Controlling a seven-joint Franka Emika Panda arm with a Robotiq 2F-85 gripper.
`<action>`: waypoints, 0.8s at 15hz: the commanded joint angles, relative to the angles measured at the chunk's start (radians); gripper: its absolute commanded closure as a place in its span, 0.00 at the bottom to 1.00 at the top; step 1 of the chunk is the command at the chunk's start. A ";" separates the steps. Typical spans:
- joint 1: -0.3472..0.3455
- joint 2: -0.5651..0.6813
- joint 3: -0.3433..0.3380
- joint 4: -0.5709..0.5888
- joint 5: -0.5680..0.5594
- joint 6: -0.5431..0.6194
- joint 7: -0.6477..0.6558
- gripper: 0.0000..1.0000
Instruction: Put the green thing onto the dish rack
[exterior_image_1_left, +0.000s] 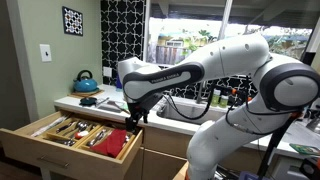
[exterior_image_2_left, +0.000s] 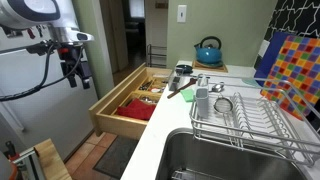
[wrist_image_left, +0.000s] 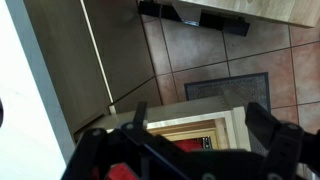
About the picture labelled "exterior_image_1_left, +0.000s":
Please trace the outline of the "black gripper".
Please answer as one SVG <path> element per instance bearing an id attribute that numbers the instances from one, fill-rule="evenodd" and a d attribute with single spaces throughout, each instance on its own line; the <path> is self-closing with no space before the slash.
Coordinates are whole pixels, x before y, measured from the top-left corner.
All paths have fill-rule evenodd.
<path id="1" fill-rule="evenodd" d="M 162 99 L 162 94 L 153 94 L 134 103 L 128 103 L 130 116 L 125 119 L 126 130 L 134 132 L 140 119 L 147 123 L 149 111 Z"/>

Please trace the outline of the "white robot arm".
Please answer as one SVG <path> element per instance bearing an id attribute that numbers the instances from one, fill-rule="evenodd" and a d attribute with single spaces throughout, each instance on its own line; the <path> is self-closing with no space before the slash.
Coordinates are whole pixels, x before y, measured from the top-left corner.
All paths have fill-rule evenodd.
<path id="1" fill-rule="evenodd" d="M 162 92 L 201 81 L 247 75 L 258 93 L 217 121 L 203 123 L 187 148 L 187 180 L 212 180 L 218 163 L 241 146 L 273 133 L 319 97 L 320 76 L 294 58 L 271 53 L 259 34 L 205 45 L 182 62 L 161 69 L 136 57 L 118 63 L 130 116 L 126 129 L 162 98 Z"/>

